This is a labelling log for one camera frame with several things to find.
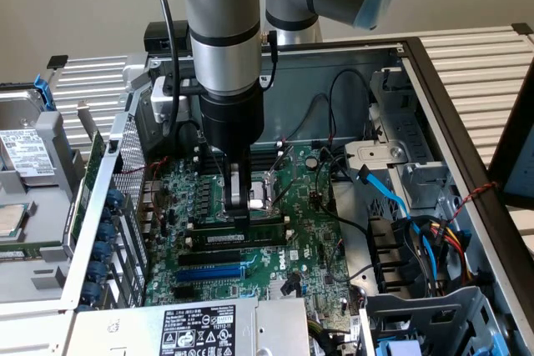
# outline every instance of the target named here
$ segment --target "wall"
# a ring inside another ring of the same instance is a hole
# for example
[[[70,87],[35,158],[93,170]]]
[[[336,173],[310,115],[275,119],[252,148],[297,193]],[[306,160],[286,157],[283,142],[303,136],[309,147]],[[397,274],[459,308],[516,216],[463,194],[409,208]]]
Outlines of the wall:
[[[175,19],[184,0],[169,0]],[[527,22],[532,0],[393,0],[376,33],[474,28]],[[143,49],[148,22],[161,20],[158,0],[0,0],[0,82],[28,80],[49,56],[93,57]],[[322,20],[325,38],[365,34]]]

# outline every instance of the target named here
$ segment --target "power supply label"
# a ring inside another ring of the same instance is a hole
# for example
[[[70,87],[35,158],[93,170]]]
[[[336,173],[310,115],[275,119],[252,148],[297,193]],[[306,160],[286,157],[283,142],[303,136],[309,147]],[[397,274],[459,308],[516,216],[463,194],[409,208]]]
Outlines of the power supply label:
[[[0,139],[21,177],[53,175],[47,150],[35,129],[0,131]]]
[[[235,306],[167,310],[160,356],[233,356]]]

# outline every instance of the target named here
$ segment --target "motherboard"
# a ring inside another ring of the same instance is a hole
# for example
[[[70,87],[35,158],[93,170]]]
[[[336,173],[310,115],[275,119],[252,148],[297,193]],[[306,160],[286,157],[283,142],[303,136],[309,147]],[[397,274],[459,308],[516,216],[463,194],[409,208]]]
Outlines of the motherboard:
[[[335,282],[326,271],[340,241],[340,224],[317,203],[329,200],[326,168],[315,191],[319,159],[319,150],[295,146],[271,174],[253,173],[250,202],[258,208],[251,211],[245,240],[224,217],[219,174],[199,173],[192,160],[162,165],[154,185],[159,190],[150,193],[156,204],[145,305],[298,296],[309,318],[325,328],[347,330],[349,285]],[[261,208],[281,193],[275,204]],[[342,252],[331,270],[346,276]]]

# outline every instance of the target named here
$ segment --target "blue pcie slot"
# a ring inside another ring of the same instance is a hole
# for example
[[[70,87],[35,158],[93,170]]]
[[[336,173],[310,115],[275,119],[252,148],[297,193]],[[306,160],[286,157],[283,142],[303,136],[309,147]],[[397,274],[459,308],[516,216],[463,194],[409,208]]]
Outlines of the blue pcie slot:
[[[240,264],[229,264],[226,266],[179,270],[176,273],[176,280],[179,283],[184,283],[187,281],[203,281],[205,279],[241,278],[243,273],[244,268]]]

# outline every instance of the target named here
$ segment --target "green circuit board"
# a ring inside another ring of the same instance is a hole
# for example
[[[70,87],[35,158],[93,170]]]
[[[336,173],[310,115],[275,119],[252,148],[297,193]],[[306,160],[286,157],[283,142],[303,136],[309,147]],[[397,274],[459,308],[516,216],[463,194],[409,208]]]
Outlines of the green circuit board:
[[[170,163],[163,171],[161,182],[168,188],[166,196],[159,201],[166,208],[173,208],[175,224],[169,225],[165,238],[159,236],[159,227],[153,223],[149,242],[151,269],[145,305],[162,305],[181,302],[205,301],[228,298],[247,298],[257,296],[260,300],[273,298],[273,288],[278,288],[290,274],[298,272],[301,276],[303,298],[306,310],[311,318],[319,319],[326,328],[347,330],[350,326],[350,314],[341,310],[340,300],[349,299],[349,286],[336,283],[326,277],[325,259],[332,254],[340,239],[340,225],[325,213],[315,210],[310,203],[310,193],[315,191],[315,172],[305,166],[305,159],[313,155],[319,158],[318,150],[307,146],[295,147],[290,158],[286,158],[282,168],[276,172],[279,190],[285,188],[296,176],[290,190],[284,195],[277,207],[283,215],[289,216],[289,227],[294,230],[293,236],[283,246],[267,246],[262,248],[242,248],[241,261],[248,264],[243,278],[227,278],[188,283],[194,286],[194,297],[177,299],[174,288],[182,285],[176,281],[176,273],[189,267],[179,266],[178,257],[190,252],[185,245],[184,232],[188,222],[189,193],[198,197],[198,187],[205,188],[210,184],[210,200],[197,199],[201,208],[208,208],[208,216],[214,216],[220,209],[220,176],[196,176],[189,170],[184,161],[180,172],[179,161]],[[320,192],[325,188],[326,172],[320,175]],[[322,202],[326,204],[326,195]],[[198,213],[195,205],[195,216]],[[320,257],[320,248],[324,257]],[[346,275],[345,259],[337,255],[332,263],[332,271],[336,275]]]

